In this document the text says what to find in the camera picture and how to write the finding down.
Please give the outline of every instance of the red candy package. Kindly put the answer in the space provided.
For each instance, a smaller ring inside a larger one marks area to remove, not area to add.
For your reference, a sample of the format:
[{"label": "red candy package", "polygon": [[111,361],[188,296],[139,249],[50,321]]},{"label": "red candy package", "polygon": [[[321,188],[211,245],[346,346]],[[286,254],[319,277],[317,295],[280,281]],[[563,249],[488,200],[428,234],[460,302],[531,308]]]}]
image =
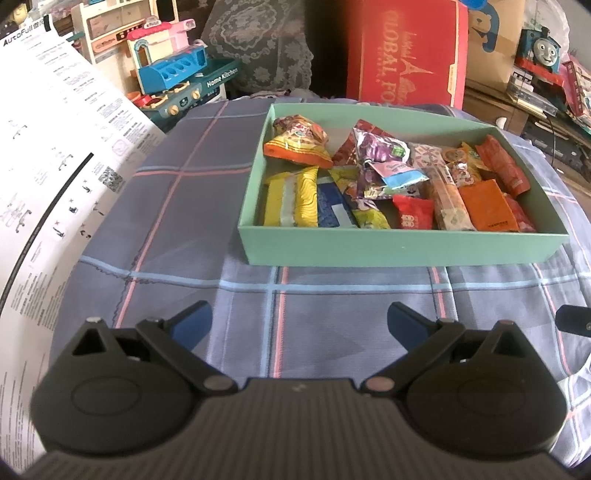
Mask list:
[{"label": "red candy package", "polygon": [[484,165],[501,178],[513,198],[530,189],[530,181],[523,170],[495,137],[487,135],[482,145],[476,145],[476,150]]},{"label": "red candy package", "polygon": [[394,195],[392,201],[398,209],[400,228],[405,230],[433,230],[435,204],[432,200]]},{"label": "red candy package", "polygon": [[517,200],[512,199],[511,195],[508,193],[504,193],[503,195],[505,196],[505,200],[507,201],[509,208],[513,212],[515,220],[517,220],[519,231],[522,233],[537,233],[534,224],[531,223],[531,220],[527,218],[527,215],[523,211],[523,208],[521,208],[521,205],[517,203]]}]

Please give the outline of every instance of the cable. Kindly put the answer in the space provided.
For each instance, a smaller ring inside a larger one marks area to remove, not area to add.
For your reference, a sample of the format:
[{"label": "cable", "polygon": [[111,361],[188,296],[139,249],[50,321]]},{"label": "cable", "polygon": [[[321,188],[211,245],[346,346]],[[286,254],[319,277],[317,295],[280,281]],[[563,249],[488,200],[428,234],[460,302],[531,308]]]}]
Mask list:
[{"label": "cable", "polygon": [[550,117],[548,116],[548,114],[546,112],[544,112],[544,116],[546,117],[546,120],[548,120],[548,123],[550,124],[550,128],[552,129],[552,139],[554,140],[554,145],[552,145],[552,162],[550,163],[550,166],[552,168],[554,168],[554,159],[556,158],[556,131],[554,130],[554,125],[552,124],[552,120],[550,120]]}]

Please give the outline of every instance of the orange snack package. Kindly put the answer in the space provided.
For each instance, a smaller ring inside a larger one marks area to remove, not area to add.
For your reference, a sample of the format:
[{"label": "orange snack package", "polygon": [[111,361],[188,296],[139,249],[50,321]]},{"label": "orange snack package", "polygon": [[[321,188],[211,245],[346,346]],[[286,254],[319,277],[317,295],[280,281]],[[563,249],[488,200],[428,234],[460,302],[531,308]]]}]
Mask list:
[{"label": "orange snack package", "polygon": [[482,145],[476,145],[476,150],[484,164],[498,174],[513,198],[530,189],[530,181],[523,170],[495,137],[487,135]]},{"label": "orange snack package", "polygon": [[328,135],[320,125],[301,115],[290,115],[278,118],[273,126],[277,136],[263,145],[266,156],[321,168],[333,166],[325,147]]},{"label": "orange snack package", "polygon": [[517,200],[511,198],[511,195],[508,193],[504,193],[503,195],[505,196],[505,200],[507,201],[507,204],[509,204],[509,208],[513,212],[513,215],[515,215],[519,231],[522,233],[537,233],[534,224],[531,223],[531,220],[527,217],[523,208],[521,208],[521,205],[517,203]]},{"label": "orange snack package", "polygon": [[517,220],[495,180],[458,189],[479,232],[519,232]]}]

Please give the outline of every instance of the toy train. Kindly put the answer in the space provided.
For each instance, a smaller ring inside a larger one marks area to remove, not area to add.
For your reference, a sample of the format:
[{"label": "toy train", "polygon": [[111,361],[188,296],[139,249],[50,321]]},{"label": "toy train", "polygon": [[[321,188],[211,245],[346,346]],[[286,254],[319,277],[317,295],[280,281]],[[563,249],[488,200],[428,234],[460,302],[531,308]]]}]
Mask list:
[{"label": "toy train", "polygon": [[563,79],[558,75],[560,67],[560,45],[550,37],[550,30],[521,30],[515,64],[537,77],[562,86]]}]

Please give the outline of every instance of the open box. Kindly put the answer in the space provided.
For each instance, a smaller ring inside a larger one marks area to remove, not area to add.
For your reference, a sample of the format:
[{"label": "open box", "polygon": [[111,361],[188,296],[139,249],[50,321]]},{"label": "open box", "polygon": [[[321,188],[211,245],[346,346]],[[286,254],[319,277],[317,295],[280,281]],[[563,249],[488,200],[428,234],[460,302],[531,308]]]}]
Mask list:
[{"label": "open box", "polygon": [[[276,118],[295,115],[318,123],[329,135],[332,155],[360,118],[404,141],[457,147],[496,137],[523,169],[531,190],[518,197],[539,233],[373,230],[352,228],[263,227],[267,187],[278,171],[300,170],[290,162],[265,158],[263,143],[273,137]],[[414,110],[339,103],[271,105],[246,187],[238,230],[251,265],[286,267],[431,267],[495,265],[546,260],[569,238],[550,199],[521,157],[496,127]]]}]

